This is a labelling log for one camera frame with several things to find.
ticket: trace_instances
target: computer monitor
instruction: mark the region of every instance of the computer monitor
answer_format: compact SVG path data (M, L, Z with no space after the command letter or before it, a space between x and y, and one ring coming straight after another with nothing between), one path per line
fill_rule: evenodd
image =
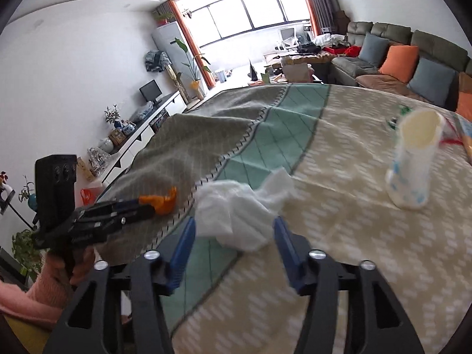
M152 101L157 104L157 97L159 97L162 92L156 84L155 80L152 80L142 86L139 91L141 92L142 96L146 99L146 101Z

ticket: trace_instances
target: white cabinet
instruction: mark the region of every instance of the white cabinet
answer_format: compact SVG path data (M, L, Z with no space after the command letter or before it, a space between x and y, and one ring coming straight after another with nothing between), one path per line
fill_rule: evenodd
M169 102L169 104L166 106L166 110L169 115L174 115L175 113L182 113L186 108L187 105L185 105L185 102L183 101L180 94L174 99L174 102Z
M102 183L104 186L110 185L122 172L131 166L135 156L145 148L151 138L154 136L154 131L150 127L150 123L154 119L162 117L162 113L166 110L169 115L175 113L183 113L186 109L185 102L180 96L179 92L169 95L164 103L159 106L156 111L151 115L144 124L142 124L134 134L123 144L118 153L122 153L115 162L108 166L105 172L97 178L95 181L89 184L89 187L95 187L97 184Z
M142 144L146 146L153 136L154 136L154 131L148 126L147 128L145 128L144 132L141 133Z
M192 74L190 73L188 67L182 65L182 63L189 63L189 60L187 59L185 52L180 49L175 42L175 39L177 38L187 45L187 48L189 49L188 55L190 60L192 60L192 52L188 47L187 41L185 40L178 23L170 22L166 25L156 28L152 33L152 38L157 46L157 49L167 53L169 59L172 62L172 68L176 72L182 73L182 83L190 97L192 98L192 96L196 96L196 92L190 87L190 82L193 80ZM207 92L208 88L204 82L202 83L202 86L204 87L205 92Z

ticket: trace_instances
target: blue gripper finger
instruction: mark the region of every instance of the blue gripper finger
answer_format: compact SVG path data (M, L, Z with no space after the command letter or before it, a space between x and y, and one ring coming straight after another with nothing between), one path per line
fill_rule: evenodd
M174 249L168 264L166 287L172 292L180 286L183 272L187 267L188 257L195 241L195 220L193 217L187 222L180 239Z
M289 231L281 217L277 217L274 221L274 239L284 263L290 286L299 293L304 285L303 263L310 251L310 244L306 238Z

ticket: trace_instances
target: window frame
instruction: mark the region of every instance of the window frame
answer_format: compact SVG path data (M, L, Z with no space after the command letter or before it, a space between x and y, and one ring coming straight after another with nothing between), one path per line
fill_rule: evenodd
M284 9L284 6L282 4L282 2L280 0L277 0L277 4L278 4L278 7L280 9L280 11L282 12L282 16L284 18L284 21L283 22L278 22L278 23L275 23L275 24L270 24L270 25L264 25L264 26L260 26L260 27L254 27L254 24L253 24L253 21L251 19L251 16L249 15L249 11L247 10L247 7L246 7L246 4L244 2L244 0L240 0L241 1L241 4L242 4L242 7L244 8L245 12L246 12L246 15L247 15L247 18L249 20L249 23L251 25L251 29L248 29L248 30L244 30L243 32L238 32L238 33L235 33L235 34L232 34L230 36L226 36L226 37L222 37L221 36L221 33L219 32L219 29L218 29L218 26L216 25L216 22L215 22L215 19L212 15L212 12L211 10L209 9L209 7L213 4L216 4L216 3L219 3L220 1L224 1L224 0L218 0L218 1L213 1L212 3L210 4L207 4L203 7L200 7L198 9L195 9L193 11L191 11L190 13L193 14L194 12L197 12L201 9L208 9L208 12L213 20L213 24L215 25L215 28L219 34L219 36L221 37L220 39L218 40L214 40L212 42L209 42L207 44L203 44L203 45L199 45L199 47L206 47L207 45L211 45L211 44L215 44L216 42L219 42L219 41L223 41L223 40L227 40L227 39L230 39L231 37L234 37L234 36L239 36L240 34L246 34L246 33L251 33L251 32L255 32L256 30L261 30L261 29L267 29L267 28L272 28L272 27L275 27L275 26L280 26L280 25L290 25L290 24L297 24L297 23L301 23L301 22L309 22L310 21L310 18L307 17L306 19L302 19L302 20L294 20L294 21L288 21L287 20L287 14L285 12L285 9Z

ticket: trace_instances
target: window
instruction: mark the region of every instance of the window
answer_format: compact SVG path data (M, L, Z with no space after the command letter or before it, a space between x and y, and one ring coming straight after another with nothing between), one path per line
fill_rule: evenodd
M251 30L251 23L241 0L221 0L208 8L221 37Z
M259 28L308 20L305 0L220 0L191 12L188 25L197 44Z
M284 22L277 0L244 0L254 28Z
M304 20L310 17L305 0L280 0L288 21Z
M221 39L208 8L193 12L192 20L187 20L187 23L197 44L206 44Z

